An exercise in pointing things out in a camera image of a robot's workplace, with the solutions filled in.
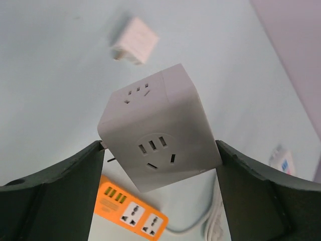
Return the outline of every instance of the small white box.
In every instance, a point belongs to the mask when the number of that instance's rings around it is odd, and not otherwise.
[[[284,172],[286,174],[295,176],[295,168],[291,151],[279,146],[270,159],[270,166]]]
[[[115,59],[126,58],[134,64],[144,64],[157,42],[157,34],[142,20],[133,18],[113,46],[119,51]]]

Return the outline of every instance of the power socket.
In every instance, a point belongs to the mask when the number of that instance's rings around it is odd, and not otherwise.
[[[131,202],[121,216],[120,220],[132,227],[135,227],[144,212],[145,208],[139,206],[137,203]]]
[[[100,179],[94,213],[152,241],[159,239],[169,222],[163,213],[104,175]]]
[[[115,91],[98,133],[141,192],[222,163],[199,95],[181,64]]]
[[[162,225],[162,223],[163,223],[163,220],[152,213],[149,215],[141,231],[154,237],[157,231],[159,230],[160,226]]]

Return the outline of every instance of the purple wall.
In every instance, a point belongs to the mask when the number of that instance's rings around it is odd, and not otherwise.
[[[321,1],[252,3],[321,140]],[[321,182],[321,165],[315,181]]]

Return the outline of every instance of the yellow usb port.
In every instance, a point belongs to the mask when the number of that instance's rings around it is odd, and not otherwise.
[[[108,187],[107,190],[105,191],[105,195],[108,195],[108,193],[112,190],[111,187]]]
[[[111,192],[111,194],[109,195],[109,197],[113,197],[113,196],[115,195],[115,193],[116,193],[116,190],[115,190],[115,189],[112,190],[112,192]]]
[[[120,200],[120,203],[123,203],[126,200],[126,196],[123,196],[122,199]]]
[[[118,200],[121,198],[121,196],[122,196],[122,194],[119,193],[119,194],[117,195],[117,197],[115,198],[115,200],[118,201]]]

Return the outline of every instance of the orange power strip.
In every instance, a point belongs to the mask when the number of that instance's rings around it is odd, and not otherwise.
[[[112,183],[100,178],[94,212],[148,240],[158,240],[169,219]]]

